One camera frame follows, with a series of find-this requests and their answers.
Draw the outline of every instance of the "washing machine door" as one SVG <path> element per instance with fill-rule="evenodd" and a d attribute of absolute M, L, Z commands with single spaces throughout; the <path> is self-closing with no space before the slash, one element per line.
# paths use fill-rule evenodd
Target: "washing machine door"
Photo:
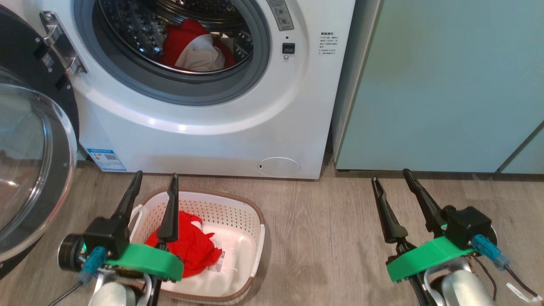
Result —
<path fill-rule="evenodd" d="M 44 234 L 71 182 L 77 107 L 55 52 L 0 5 L 0 279 Z"/>

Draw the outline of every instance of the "gray wood floor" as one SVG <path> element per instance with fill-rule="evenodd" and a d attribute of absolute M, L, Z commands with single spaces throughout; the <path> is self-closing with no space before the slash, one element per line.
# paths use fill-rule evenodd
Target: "gray wood floor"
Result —
<path fill-rule="evenodd" d="M 393 246 L 382 238 L 370 186 L 375 173 L 336 173 L 324 165 L 318 181 L 182 177 L 181 186 L 236 194 L 259 205 L 267 238 L 257 280 L 240 305 L 416 305 L 407 282 L 392 284 L 385 260 Z M 401 174 L 378 173 L 399 221 L 419 245 L 431 235 L 416 198 Z M 77 169 L 69 197 L 37 247 L 0 281 L 0 305 L 46 305 L 68 289 L 76 275 L 56 264 L 60 241 L 82 232 L 96 216 L 109 216 L 131 174 L 101 173 L 92 165 Z M 468 205 L 493 220 L 499 245 L 512 267 L 544 295 L 544 180 L 495 175 L 421 175 L 421 183 L 441 206 Z M 145 175 L 136 204 L 165 187 L 167 175 Z M 524 304 L 505 286 L 512 279 L 490 262 L 499 305 Z M 491 283 L 477 268 L 491 290 Z M 87 305 L 94 285 L 79 289 L 59 305 Z M 185 305 L 162 298 L 160 305 Z"/>

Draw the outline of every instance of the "perforated metal drum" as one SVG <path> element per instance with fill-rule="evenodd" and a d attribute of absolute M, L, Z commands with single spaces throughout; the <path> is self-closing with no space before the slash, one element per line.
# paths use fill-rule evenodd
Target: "perforated metal drum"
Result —
<path fill-rule="evenodd" d="M 244 18 L 229 0 L 99 0 L 104 17 L 126 47 L 161 68 L 182 74 L 209 75 L 231 70 L 251 58 L 253 39 Z M 199 21 L 214 37 L 232 38 L 236 65 L 214 71 L 187 71 L 162 64 L 168 24 Z"/>

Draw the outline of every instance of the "black cable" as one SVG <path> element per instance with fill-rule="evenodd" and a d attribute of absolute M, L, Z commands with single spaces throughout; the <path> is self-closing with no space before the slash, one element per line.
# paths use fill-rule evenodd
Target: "black cable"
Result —
<path fill-rule="evenodd" d="M 81 282 L 78 281 L 74 287 L 70 288 L 68 291 L 66 291 L 66 293 L 64 293 L 63 295 L 59 296 L 59 298 L 57 298 L 56 300 L 54 300 L 51 304 L 49 304 L 48 306 L 55 306 L 57 305 L 60 301 L 64 300 L 64 298 L 66 298 L 67 296 L 69 296 L 70 294 L 72 294 L 72 292 L 76 291 L 80 286 L 81 286 Z"/>
<path fill-rule="evenodd" d="M 520 278 L 512 271 L 512 269 L 510 268 L 510 266 L 504 266 L 504 268 L 508 271 L 508 273 L 510 273 L 510 275 L 512 276 L 512 278 L 514 278 L 517 283 L 521 286 L 521 288 L 524 288 L 525 291 L 527 291 L 528 293 L 530 293 L 531 295 L 533 295 L 534 297 L 537 297 L 539 296 L 538 294 L 536 294 L 536 292 L 534 292 L 533 290 L 531 290 L 531 288 L 527 287 L 526 284 L 524 284 Z"/>
<path fill-rule="evenodd" d="M 495 280 L 493 279 L 493 276 L 491 276 L 491 274 L 489 273 L 487 268 L 484 266 L 483 262 L 481 262 L 476 257 L 472 257 L 472 259 L 474 259 L 480 265 L 482 270 L 484 270 L 485 275 L 487 275 L 487 277 L 489 277 L 489 280 L 491 281 L 491 284 L 493 284 L 493 301 L 495 301 L 497 299 L 497 283 L 495 282 Z"/>

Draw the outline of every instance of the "screw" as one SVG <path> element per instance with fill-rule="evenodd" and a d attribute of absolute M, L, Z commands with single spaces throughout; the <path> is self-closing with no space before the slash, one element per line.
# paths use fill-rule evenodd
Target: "screw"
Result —
<path fill-rule="evenodd" d="M 53 14 L 51 14 L 51 12 L 45 13 L 45 20 L 52 21 L 53 20 Z"/>

